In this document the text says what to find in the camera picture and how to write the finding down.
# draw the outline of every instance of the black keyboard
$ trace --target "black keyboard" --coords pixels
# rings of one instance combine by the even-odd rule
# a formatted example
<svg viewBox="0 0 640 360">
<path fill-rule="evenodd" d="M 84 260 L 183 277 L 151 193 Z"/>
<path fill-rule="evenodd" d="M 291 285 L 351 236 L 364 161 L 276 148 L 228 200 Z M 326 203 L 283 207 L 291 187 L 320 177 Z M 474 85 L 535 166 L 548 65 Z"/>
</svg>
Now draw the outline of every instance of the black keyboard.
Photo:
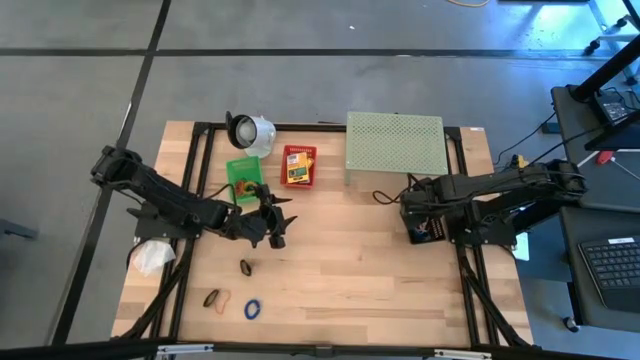
<svg viewBox="0 0 640 360">
<path fill-rule="evenodd" d="M 640 241 L 592 241 L 580 244 L 580 251 L 605 306 L 640 312 L 635 304 L 640 292 Z"/>
</svg>

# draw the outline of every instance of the floor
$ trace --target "floor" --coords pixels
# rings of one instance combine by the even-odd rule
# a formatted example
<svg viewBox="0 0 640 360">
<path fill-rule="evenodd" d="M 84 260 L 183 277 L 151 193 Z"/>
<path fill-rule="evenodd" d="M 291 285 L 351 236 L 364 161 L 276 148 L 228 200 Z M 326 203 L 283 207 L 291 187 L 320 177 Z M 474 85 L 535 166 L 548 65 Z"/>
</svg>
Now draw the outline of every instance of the floor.
<svg viewBox="0 0 640 360">
<path fill-rule="evenodd" d="M 146 49 L 161 4 L 2 1 L 0 48 Z M 531 54 L 578 52 L 600 33 L 588 5 L 542 4 L 494 0 L 473 9 L 444 0 L 174 0 L 158 48 Z M 624 14 L 617 2 L 597 4 L 610 23 Z M 6 289 L 0 297 L 1 348 L 48 341 L 98 194 L 88 181 L 89 170 L 101 147 L 118 138 L 143 66 L 140 56 L 45 55 L 2 56 L 0 51 L 0 165 L 5 170 L 0 172 L 0 218 L 39 231 L 35 241 L 5 237 L 0 242 L 0 287 Z M 580 83 L 602 63 L 490 55 L 156 57 L 128 146 L 152 164 L 167 120 L 222 121 L 230 110 L 274 122 L 344 123 L 353 110 L 437 115 L 448 126 L 483 126 L 495 158 L 553 112 L 551 87 Z M 625 89 L 619 79 L 612 84 Z M 558 141 L 558 136 L 536 134 L 517 150 L 532 158 Z M 109 336 L 135 225 L 125 212 L 128 206 L 126 198 L 111 199 L 71 342 Z M 640 353 L 637 334 L 596 328 L 567 332 L 560 322 L 569 312 L 561 283 L 523 278 L 522 288 L 542 347 L 621 358 Z"/>
</svg>

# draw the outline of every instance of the red box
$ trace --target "red box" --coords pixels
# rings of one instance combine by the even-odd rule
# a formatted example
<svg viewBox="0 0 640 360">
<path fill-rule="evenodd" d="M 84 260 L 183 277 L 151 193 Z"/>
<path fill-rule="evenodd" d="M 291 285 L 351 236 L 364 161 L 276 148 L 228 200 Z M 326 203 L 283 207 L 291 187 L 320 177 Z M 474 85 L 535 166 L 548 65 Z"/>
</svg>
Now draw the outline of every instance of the red box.
<svg viewBox="0 0 640 360">
<path fill-rule="evenodd" d="M 315 146 L 303 146 L 303 145 L 285 145 L 282 152 L 282 170 L 280 171 L 280 184 L 298 189 L 311 189 L 315 179 L 316 167 L 318 167 L 318 159 L 316 156 Z M 313 159 L 313 165 L 309 169 L 309 183 L 308 184 L 289 184 L 287 183 L 287 156 L 291 154 L 299 154 L 302 152 L 307 153 L 307 157 Z"/>
</svg>

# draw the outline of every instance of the wooden table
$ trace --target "wooden table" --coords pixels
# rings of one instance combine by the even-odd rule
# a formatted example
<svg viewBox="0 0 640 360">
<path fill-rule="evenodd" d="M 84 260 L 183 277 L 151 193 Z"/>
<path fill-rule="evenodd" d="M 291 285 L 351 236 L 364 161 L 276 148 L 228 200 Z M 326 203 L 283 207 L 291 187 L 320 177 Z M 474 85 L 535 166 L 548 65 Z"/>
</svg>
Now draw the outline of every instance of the wooden table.
<svg viewBox="0 0 640 360">
<path fill-rule="evenodd" d="M 192 122 L 168 122 L 155 168 L 180 183 L 191 139 Z M 469 175 L 493 171 L 482 128 L 461 128 Z M 318 148 L 312 190 L 280 185 L 285 144 Z M 457 172 L 455 148 L 448 149 Z M 196 164 L 204 145 L 200 144 Z M 273 250 L 268 241 L 252 249 L 246 240 L 229 241 L 205 233 L 197 241 L 189 274 L 179 339 L 185 341 L 468 347 L 469 335 L 454 247 L 445 241 L 411 245 L 398 205 L 380 205 L 371 192 L 395 196 L 406 186 L 404 174 L 353 174 L 344 185 L 345 133 L 285 132 L 273 153 L 262 160 L 264 180 L 278 197 L 285 216 L 298 215 L 287 229 L 287 246 Z M 225 163 L 243 157 L 222 131 L 214 138 L 206 194 L 226 180 Z M 197 169 L 191 191 L 195 189 Z M 228 193 L 221 194 L 228 200 Z M 255 205 L 244 206 L 245 211 Z M 514 260 L 497 246 L 485 246 L 491 295 L 519 335 L 531 342 L 529 321 Z M 253 265 L 253 276 L 240 273 L 239 261 Z M 113 335 L 128 330 L 158 290 L 160 275 L 144 277 L 135 267 L 127 274 Z M 231 291 L 223 315 L 202 302 L 214 288 Z M 248 300 L 262 311 L 245 319 Z M 481 340 L 488 342 L 482 307 L 476 299 Z M 167 334 L 173 299 L 167 302 L 161 334 Z"/>
</svg>

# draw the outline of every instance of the blue rubber band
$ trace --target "blue rubber band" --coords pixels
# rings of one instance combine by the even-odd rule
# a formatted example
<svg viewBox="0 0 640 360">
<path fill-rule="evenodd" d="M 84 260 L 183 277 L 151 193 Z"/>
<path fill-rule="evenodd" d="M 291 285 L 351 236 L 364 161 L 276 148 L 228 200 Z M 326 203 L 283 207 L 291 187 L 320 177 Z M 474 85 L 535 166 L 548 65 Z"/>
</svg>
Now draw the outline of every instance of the blue rubber band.
<svg viewBox="0 0 640 360">
<path fill-rule="evenodd" d="M 256 311 L 253 314 L 249 314 L 249 307 L 251 305 L 256 306 Z M 260 314 L 260 302 L 256 299 L 249 300 L 247 305 L 244 306 L 244 317 L 246 317 L 248 320 L 253 320 L 257 318 L 259 314 Z"/>
</svg>

